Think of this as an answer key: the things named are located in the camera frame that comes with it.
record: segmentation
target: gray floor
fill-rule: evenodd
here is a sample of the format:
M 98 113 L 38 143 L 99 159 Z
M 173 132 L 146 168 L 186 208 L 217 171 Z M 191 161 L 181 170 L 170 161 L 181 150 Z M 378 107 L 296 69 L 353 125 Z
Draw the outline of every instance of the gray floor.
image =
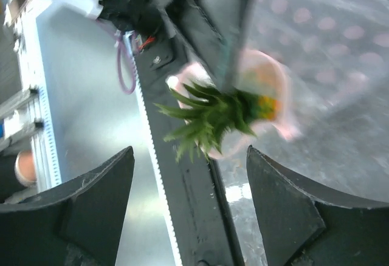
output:
M 174 265 L 136 96 L 122 93 L 117 80 L 114 41 L 57 5 L 37 23 L 63 181 L 133 146 L 136 167 L 116 265 Z

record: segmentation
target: purple cable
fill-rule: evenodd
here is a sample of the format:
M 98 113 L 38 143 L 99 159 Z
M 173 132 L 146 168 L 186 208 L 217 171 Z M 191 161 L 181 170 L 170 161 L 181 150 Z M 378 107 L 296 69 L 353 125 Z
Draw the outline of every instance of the purple cable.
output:
M 120 87 L 122 88 L 122 91 L 130 95 L 135 91 L 136 87 L 136 75 L 135 75 L 135 63 L 134 60 L 129 56 L 128 52 L 126 52 L 126 46 L 123 43 L 123 32 L 116 32 L 115 34 L 112 34 L 111 30 L 101 21 L 96 20 L 97 24 L 105 30 L 109 35 L 111 35 L 112 38 L 116 40 L 117 44 L 117 76 L 119 78 Z M 122 72 L 122 53 L 124 51 L 125 54 L 125 64 L 127 65 L 127 68 L 130 71 L 131 79 L 132 79 L 132 85 L 131 88 L 128 88 L 124 82 L 123 79 L 123 72 Z

